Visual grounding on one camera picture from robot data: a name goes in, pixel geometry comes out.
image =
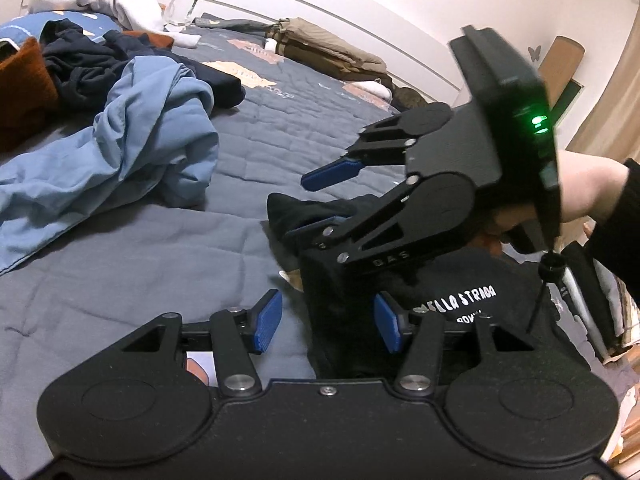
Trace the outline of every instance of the human hand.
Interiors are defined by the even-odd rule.
[[[620,199],[628,168],[610,158],[560,151],[558,175],[562,222],[583,216],[591,216],[596,222],[606,222]],[[499,208],[470,245],[500,254],[500,235],[535,217],[536,210],[530,203]]]

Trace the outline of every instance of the brown cloth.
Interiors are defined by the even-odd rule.
[[[58,93],[35,38],[0,63],[0,153],[40,132],[58,109]]]
[[[280,20],[267,32],[276,53],[343,81],[379,81],[392,87],[386,64],[342,38],[302,18]]]
[[[153,46],[158,46],[160,48],[171,48],[174,46],[174,38],[164,34],[156,34],[154,32],[147,32],[146,30],[123,30],[122,33],[127,36],[133,36],[134,38],[146,34],[149,37],[149,42]]]
[[[427,100],[413,88],[394,85],[391,89],[391,95],[393,96],[391,105],[399,112],[405,112],[411,108],[424,108],[429,106]]]

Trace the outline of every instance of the wooden panel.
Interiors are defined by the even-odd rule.
[[[538,69],[545,82],[551,107],[558,102],[583,57],[584,47],[580,43],[564,36],[556,37]]]

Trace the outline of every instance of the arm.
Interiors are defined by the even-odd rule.
[[[605,179],[609,189],[601,192],[598,222],[588,248],[598,261],[625,282],[640,301],[640,165],[628,160],[622,176]]]
[[[640,165],[573,152],[558,153],[562,221],[591,216],[597,226],[589,242],[594,258],[623,280],[640,300]],[[499,251],[497,235],[533,218],[531,205],[502,208],[476,240]]]

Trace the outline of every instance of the gray quilted comforter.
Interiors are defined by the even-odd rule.
[[[43,389],[157,314],[204,320],[280,288],[282,323],[257,359],[258,373],[265,382],[313,377],[302,295],[278,275],[265,230],[267,195],[352,198],[381,194],[399,178],[398,168],[367,169],[323,192],[305,192],[303,173],[337,158],[360,127],[391,111],[265,53],[256,38],[194,32],[202,35],[197,49],[175,51],[233,72],[246,86],[241,105],[212,117],[220,160],[206,203],[187,210],[147,201],[95,216],[0,277],[0,465],[14,478],[50,460],[35,415]],[[42,142],[58,135],[60,129]]]

